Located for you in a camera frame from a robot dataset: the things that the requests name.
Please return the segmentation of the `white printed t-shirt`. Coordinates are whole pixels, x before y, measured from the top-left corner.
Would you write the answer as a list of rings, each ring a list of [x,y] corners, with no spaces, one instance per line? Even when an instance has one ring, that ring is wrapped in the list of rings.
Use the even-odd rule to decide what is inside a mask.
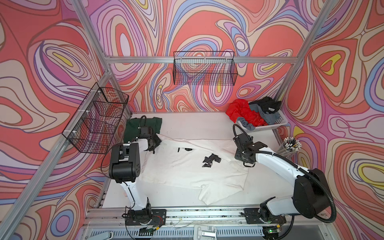
[[[232,140],[188,140],[159,136],[162,143],[142,161],[140,180],[169,187],[199,189],[206,205],[244,189],[248,169],[235,159]]]

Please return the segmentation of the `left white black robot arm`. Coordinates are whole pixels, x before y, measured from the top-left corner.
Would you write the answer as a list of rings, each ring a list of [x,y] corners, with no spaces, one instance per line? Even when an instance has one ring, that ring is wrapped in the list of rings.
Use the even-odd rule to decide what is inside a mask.
[[[126,225],[153,226],[159,228],[164,223],[164,214],[152,211],[149,198],[138,189],[137,179],[141,173],[141,154],[155,152],[161,140],[152,127],[139,127],[139,136],[125,143],[116,144],[111,150],[109,178],[125,191],[129,203],[123,218]]]

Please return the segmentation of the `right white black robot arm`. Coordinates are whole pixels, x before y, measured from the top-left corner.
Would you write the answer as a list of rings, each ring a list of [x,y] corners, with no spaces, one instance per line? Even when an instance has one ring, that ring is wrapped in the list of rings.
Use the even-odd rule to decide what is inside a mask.
[[[261,164],[289,183],[293,190],[285,197],[271,197],[260,204],[256,216],[271,222],[280,215],[301,215],[323,223],[336,220],[337,210],[325,174],[319,169],[309,170],[272,151],[262,142],[253,142],[246,133],[233,138],[237,147],[235,158],[245,167]]]

